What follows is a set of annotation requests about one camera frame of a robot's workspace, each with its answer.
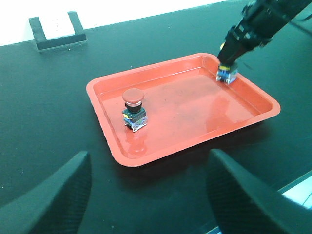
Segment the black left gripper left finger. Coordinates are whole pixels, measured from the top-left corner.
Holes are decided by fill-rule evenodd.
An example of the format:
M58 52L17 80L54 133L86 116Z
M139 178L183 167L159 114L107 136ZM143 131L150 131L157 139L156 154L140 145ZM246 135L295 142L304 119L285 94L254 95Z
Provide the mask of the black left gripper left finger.
M92 189L87 151L77 153L41 184L0 209L2 234L76 234Z

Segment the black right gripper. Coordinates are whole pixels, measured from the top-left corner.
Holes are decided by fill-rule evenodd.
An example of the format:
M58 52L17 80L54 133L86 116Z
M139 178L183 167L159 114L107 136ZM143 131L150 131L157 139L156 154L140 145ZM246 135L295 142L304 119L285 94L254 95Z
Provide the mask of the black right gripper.
M245 53L266 45L309 4L308 0L256 0L247 4L242 20L229 30L220 46L220 63L232 66Z

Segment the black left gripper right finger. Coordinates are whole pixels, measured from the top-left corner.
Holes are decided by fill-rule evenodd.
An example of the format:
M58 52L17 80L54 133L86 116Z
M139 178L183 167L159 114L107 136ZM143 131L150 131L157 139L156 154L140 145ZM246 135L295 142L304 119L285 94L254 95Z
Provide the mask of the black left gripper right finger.
M221 149L208 156L207 196L223 234L310 234L312 212L269 187Z

